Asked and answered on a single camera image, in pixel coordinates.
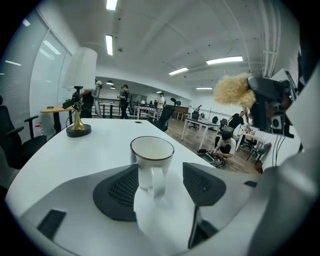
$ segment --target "person in black clothes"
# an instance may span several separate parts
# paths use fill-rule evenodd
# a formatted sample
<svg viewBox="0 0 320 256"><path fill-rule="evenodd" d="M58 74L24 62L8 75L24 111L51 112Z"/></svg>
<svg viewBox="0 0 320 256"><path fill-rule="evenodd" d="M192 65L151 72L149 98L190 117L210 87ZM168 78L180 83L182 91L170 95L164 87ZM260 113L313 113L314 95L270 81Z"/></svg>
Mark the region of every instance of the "person in black clothes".
<svg viewBox="0 0 320 256"><path fill-rule="evenodd" d="M82 107L81 107L81 118L92 118L91 109L94 104L94 97L91 95L92 90L84 90L81 93L82 96Z"/></svg>
<svg viewBox="0 0 320 256"><path fill-rule="evenodd" d="M129 97L129 92L128 92L128 85L124 85L123 87L123 93L121 96L117 96L118 99L120 99L120 108L121 108L121 117L120 119L129 119L127 115L127 107L129 105L128 103L128 97Z"/></svg>
<svg viewBox="0 0 320 256"><path fill-rule="evenodd" d="M236 113L228 120L228 126L236 129L238 125L244 125L244 119L243 116L245 115L244 111L241 111L240 114Z"/></svg>

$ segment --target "mug rim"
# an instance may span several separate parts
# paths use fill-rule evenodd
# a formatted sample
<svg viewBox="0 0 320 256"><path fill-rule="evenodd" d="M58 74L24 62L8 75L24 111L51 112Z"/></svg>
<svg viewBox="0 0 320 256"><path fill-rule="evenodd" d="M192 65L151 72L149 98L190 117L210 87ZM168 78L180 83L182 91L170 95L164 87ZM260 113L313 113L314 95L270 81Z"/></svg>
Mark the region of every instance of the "mug rim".
<svg viewBox="0 0 320 256"><path fill-rule="evenodd" d="M164 141L168 142L168 143L172 146L172 153L171 153L169 156L165 157L165 158L159 158L159 159L150 159L150 158L144 157L144 156L142 156L142 155L139 155L139 154L138 154L137 152L135 152L134 149L132 148L132 143L133 143L136 139L140 139L140 138L144 138L144 137L158 138L158 139L161 139L161 140L164 140ZM142 158L142 159L145 159L145 160L149 160L149 161L161 161L161 160L166 160L166 159L172 157L173 154L175 153L175 147L174 147L174 145L172 145L172 144L171 144L169 141L167 141L166 139L160 138L160 137L157 137L157 136L140 136L140 137L136 137L135 139L133 139L133 140L131 141L131 143L130 143L130 149L131 149L131 151L132 151L136 156L138 156L138 157L140 157L140 158Z"/></svg>

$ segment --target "black hair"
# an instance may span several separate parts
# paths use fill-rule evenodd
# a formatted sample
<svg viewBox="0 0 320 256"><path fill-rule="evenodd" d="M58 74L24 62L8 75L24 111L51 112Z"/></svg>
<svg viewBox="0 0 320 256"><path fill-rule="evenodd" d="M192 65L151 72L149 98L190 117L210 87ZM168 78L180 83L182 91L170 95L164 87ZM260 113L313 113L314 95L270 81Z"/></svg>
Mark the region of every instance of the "black hair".
<svg viewBox="0 0 320 256"><path fill-rule="evenodd" d="M231 137L232 137L231 131L224 131L222 133L222 139L224 141L231 139Z"/></svg>

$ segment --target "cable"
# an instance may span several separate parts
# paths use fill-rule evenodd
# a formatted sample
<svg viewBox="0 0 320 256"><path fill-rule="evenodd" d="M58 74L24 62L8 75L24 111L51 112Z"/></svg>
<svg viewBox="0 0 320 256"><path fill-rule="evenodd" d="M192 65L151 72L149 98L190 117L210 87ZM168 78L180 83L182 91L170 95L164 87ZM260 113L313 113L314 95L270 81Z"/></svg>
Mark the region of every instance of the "cable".
<svg viewBox="0 0 320 256"><path fill-rule="evenodd" d="M275 153L275 166L277 166L278 152L279 152L279 150L280 150L280 148L281 148L282 143L285 141L285 139L286 139L286 137L283 138L283 140L282 140L281 143L280 143L280 146L278 147L278 149L277 149L277 151L276 151L276 153Z"/></svg>
<svg viewBox="0 0 320 256"><path fill-rule="evenodd" d="M65 128L67 128L67 122L69 120L69 118L72 116L72 114L75 112L76 110L72 111L71 114L68 116L68 118L65 121Z"/></svg>
<svg viewBox="0 0 320 256"><path fill-rule="evenodd" d="M276 143L277 143L278 137L279 137L279 136L277 135L276 138L275 138L274 146L273 146L273 152L272 152L272 167L274 167L275 148L276 148Z"/></svg>

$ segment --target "fluffy microphone cover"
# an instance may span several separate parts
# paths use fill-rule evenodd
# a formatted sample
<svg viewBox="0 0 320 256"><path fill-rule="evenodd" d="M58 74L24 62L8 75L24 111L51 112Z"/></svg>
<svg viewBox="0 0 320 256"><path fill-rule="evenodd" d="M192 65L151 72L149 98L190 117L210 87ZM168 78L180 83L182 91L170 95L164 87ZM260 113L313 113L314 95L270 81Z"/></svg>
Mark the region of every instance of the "fluffy microphone cover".
<svg viewBox="0 0 320 256"><path fill-rule="evenodd" d="M238 105L247 111L256 101L255 93L248 88L250 74L240 73L236 76L225 75L216 84L213 97L222 105Z"/></svg>

